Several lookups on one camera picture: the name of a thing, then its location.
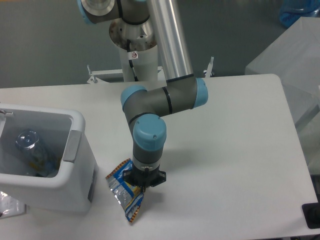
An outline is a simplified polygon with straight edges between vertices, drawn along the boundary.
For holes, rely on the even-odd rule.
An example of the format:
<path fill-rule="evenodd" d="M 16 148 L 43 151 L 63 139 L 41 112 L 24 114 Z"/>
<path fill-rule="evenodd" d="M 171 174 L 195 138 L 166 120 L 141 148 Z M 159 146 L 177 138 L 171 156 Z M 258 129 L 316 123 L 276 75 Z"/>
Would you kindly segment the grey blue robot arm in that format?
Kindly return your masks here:
<path fill-rule="evenodd" d="M 120 96 L 133 140 L 132 168 L 123 179 L 141 188 L 166 181 L 160 170 L 167 137 L 163 117 L 204 105 L 208 89 L 194 76 L 178 3 L 175 0 L 80 0 L 82 18 L 97 24 L 111 21 L 109 35 L 128 57 L 134 85 Z M 158 48 L 166 86 L 147 90 L 137 60 L 143 51 Z"/>

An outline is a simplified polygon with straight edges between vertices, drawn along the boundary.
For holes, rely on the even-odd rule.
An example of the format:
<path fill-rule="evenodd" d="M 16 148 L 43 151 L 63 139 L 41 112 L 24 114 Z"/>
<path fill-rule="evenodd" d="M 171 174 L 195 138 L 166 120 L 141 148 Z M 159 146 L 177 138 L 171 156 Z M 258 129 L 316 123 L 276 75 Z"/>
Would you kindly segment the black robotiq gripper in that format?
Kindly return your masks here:
<path fill-rule="evenodd" d="M 158 166 L 154 170 L 139 170 L 135 165 L 131 170 L 122 172 L 123 181 L 131 186 L 139 187 L 156 187 L 167 180 L 167 173 L 159 170 Z"/>

